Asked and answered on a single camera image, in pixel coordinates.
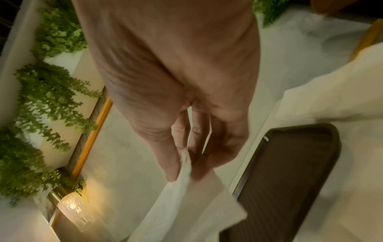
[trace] brown tray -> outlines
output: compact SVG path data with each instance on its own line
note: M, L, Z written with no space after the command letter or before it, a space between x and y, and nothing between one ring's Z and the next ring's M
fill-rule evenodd
M248 217L220 242L293 241L340 150L331 124L269 130L233 193Z

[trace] hanging plant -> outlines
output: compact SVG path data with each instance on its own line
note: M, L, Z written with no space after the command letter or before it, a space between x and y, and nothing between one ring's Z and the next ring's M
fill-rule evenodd
M87 47L80 22L70 1L46 1L38 10L43 22L35 31L34 56L43 60L61 53L74 53Z
M66 185L79 191L79 184L44 163L41 150L26 142L14 125L0 130L0 195L16 205L41 189Z
M82 133L97 129L94 122L76 111L82 103L73 99L75 92L92 98L101 96L102 93L87 88L88 81L73 78L65 68L43 61L26 65L15 75L22 85L16 126L24 132L38 132L57 149L66 152L69 144L58 133L53 133L44 120L63 120L66 126L74 126Z
M263 14L263 27L274 23L287 8L289 0L253 0L253 12Z

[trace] glass lamp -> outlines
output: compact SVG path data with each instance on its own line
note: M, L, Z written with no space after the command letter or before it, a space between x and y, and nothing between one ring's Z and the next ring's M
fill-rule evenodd
M48 194L48 199L81 231L94 223L92 209L77 192L58 186Z

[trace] hand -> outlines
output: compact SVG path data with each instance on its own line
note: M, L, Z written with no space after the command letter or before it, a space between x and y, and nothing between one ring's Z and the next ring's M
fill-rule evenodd
M249 0L73 2L113 102L168 181L178 176L183 148L195 179L237 156L259 71Z

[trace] green plant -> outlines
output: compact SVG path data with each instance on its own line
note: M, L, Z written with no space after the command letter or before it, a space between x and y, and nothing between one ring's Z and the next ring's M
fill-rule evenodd
M52 170L44 163L41 150L34 148L12 125L0 130L0 195L16 205L41 189L66 185L76 191L79 183Z
M88 90L88 81L73 78L65 68L43 61L26 65L15 75L22 85L15 124L24 132L38 132L57 149L66 152L69 144L58 133L53 133L44 120L63 120L66 126L79 128L82 133L97 129L94 122L76 110L82 103L73 99L75 92L93 98L101 96L100 92Z
M76 12L68 0L46 1L48 8L38 10L43 22L35 31L34 56L43 60L60 53L74 53L87 43Z
M272 24L287 8L289 0L253 0L253 12L263 14L263 27Z

